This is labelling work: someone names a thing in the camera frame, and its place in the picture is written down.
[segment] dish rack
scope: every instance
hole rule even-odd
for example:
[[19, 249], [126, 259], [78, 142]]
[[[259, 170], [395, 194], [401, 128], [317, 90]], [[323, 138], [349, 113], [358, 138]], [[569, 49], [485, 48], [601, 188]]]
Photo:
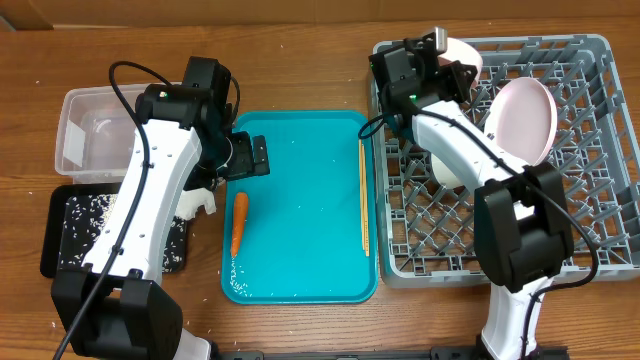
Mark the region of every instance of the dish rack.
[[[597, 245], [596, 280], [640, 275], [640, 150], [611, 47], [599, 35], [461, 39], [484, 61], [471, 101], [462, 104], [481, 130], [496, 94], [510, 80], [533, 77], [558, 108], [548, 154], [563, 175], [569, 212]], [[385, 41], [374, 53], [399, 43]], [[380, 113], [375, 82], [370, 115]], [[388, 127], [373, 137], [376, 212], [382, 278], [391, 287], [446, 287], [487, 283], [473, 248], [473, 194], [447, 189], [431, 175], [429, 153], [395, 137]], [[575, 253], [557, 281], [590, 268], [589, 251], [574, 230]]]

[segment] carrot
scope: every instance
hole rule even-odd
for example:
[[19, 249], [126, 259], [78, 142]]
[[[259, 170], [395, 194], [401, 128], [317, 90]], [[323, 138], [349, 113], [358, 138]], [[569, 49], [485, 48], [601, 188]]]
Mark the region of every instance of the carrot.
[[233, 230], [231, 232], [231, 257], [236, 257], [240, 250], [244, 223], [249, 212], [249, 197], [245, 193], [238, 193], [233, 203]]

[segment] blue plastic tray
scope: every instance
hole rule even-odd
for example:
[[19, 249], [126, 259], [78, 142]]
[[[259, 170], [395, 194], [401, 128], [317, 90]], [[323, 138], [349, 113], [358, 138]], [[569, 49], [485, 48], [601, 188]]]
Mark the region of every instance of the blue plastic tray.
[[[271, 174], [227, 186], [222, 289], [239, 304], [358, 303], [378, 285], [371, 142], [365, 142], [369, 257], [362, 249], [355, 111], [252, 112], [237, 131], [264, 135]], [[233, 202], [249, 195], [231, 259]]]

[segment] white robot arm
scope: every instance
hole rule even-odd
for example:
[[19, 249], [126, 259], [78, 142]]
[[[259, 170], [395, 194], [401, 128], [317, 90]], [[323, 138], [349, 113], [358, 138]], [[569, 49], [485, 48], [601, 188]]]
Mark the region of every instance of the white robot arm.
[[[506, 153], [494, 142], [484, 136], [460, 110], [455, 101], [439, 101], [426, 106], [423, 110], [444, 115], [456, 120], [466, 127], [494, 154], [499, 154], [502, 160], [512, 169], [522, 173], [525, 161]], [[414, 117], [413, 134], [416, 145], [428, 149], [436, 155], [454, 175], [471, 192], [483, 186], [489, 179], [505, 180], [511, 177], [459, 129], [451, 127], [441, 120], [425, 115]], [[520, 202], [514, 204], [514, 211], [518, 220], [533, 214], [533, 208], [526, 208]], [[520, 356], [522, 347], [522, 329], [531, 294], [536, 290], [551, 285], [553, 278], [540, 278], [526, 284], [519, 292], [512, 293], [505, 286], [491, 284], [491, 301], [489, 304], [489, 318], [482, 330], [481, 338], [491, 356], [496, 360], [515, 360]], [[534, 307], [529, 325], [529, 341], [526, 353], [536, 348], [535, 330], [542, 306], [542, 299]]]
[[[116, 204], [83, 268], [59, 270], [51, 289], [76, 354], [154, 360], [217, 356], [213, 344], [182, 328], [182, 310], [160, 284], [165, 243], [183, 190], [215, 188], [218, 177], [231, 181], [269, 173], [264, 137], [254, 137], [252, 146], [246, 132], [231, 132], [239, 102], [233, 111], [226, 104], [232, 80], [218, 61], [192, 57], [182, 85], [164, 79], [165, 85], [149, 85], [138, 97], [135, 113], [123, 103], [141, 131], [136, 130]], [[140, 184], [144, 187], [136, 198]], [[114, 251], [118, 255], [110, 263]], [[109, 296], [114, 290], [119, 298]]]
[[[573, 242], [568, 222], [549, 225], [549, 219], [561, 217], [552, 215], [544, 201], [527, 195], [519, 178], [499, 166], [477, 142], [537, 183], [545, 194], [552, 193], [553, 201], [566, 210], [562, 182], [549, 164], [528, 167], [466, 118], [459, 103], [469, 100], [469, 86], [478, 69], [458, 61], [440, 65], [437, 57], [447, 50], [443, 38], [446, 32], [436, 28], [422, 38], [405, 39], [369, 57], [380, 89], [384, 115], [379, 118], [394, 133], [439, 158], [475, 193], [475, 251], [492, 281], [489, 319], [480, 335], [482, 352], [495, 360], [516, 360], [523, 346], [531, 294], [551, 285], [562, 261], [573, 253]], [[455, 126], [427, 115], [434, 113], [453, 120]], [[530, 314], [526, 354], [537, 347], [534, 336], [542, 298], [538, 300]]]

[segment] wooden chopstick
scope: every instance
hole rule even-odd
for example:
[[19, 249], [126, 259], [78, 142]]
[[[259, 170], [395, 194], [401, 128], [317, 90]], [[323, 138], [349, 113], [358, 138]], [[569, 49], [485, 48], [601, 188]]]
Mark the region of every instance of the wooden chopstick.
[[362, 158], [362, 140], [358, 140], [358, 161], [360, 168], [359, 176], [360, 176], [360, 231], [362, 232], [362, 250], [364, 250], [364, 192], [362, 191], [362, 175], [364, 172], [364, 162]]
[[363, 200], [362, 218], [364, 224], [364, 252], [369, 257], [369, 200], [367, 192], [367, 158], [364, 152], [364, 144], [360, 140], [360, 158], [362, 159], [362, 172], [361, 172], [361, 191]]

